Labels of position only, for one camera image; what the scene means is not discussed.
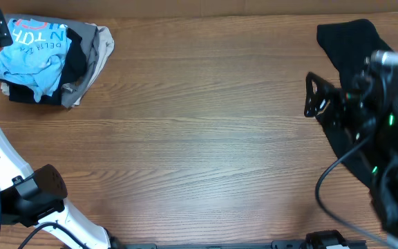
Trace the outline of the light blue t-shirt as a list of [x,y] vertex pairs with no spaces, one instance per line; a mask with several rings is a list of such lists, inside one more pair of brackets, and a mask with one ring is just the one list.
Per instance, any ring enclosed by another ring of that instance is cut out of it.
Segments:
[[57,90],[72,41],[68,26],[35,19],[10,19],[13,43],[0,52],[0,80],[28,87],[39,102]]

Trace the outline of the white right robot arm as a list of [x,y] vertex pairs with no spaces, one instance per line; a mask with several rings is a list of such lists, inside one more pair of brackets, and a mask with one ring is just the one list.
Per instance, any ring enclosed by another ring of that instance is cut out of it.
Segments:
[[398,248],[398,53],[376,50],[348,89],[337,88],[313,72],[305,79],[304,115],[322,126],[337,160],[315,187],[319,207],[331,218],[370,239],[381,238],[344,221],[323,204],[324,178],[340,163],[359,179],[388,237],[383,244]]

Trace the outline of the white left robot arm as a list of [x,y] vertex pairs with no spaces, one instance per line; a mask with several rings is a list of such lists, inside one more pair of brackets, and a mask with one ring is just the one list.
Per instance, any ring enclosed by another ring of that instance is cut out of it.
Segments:
[[[13,102],[76,107],[115,47],[105,26],[0,10],[0,85]],[[33,169],[0,128],[0,227],[45,230],[69,248],[117,248],[68,199],[52,165]]]

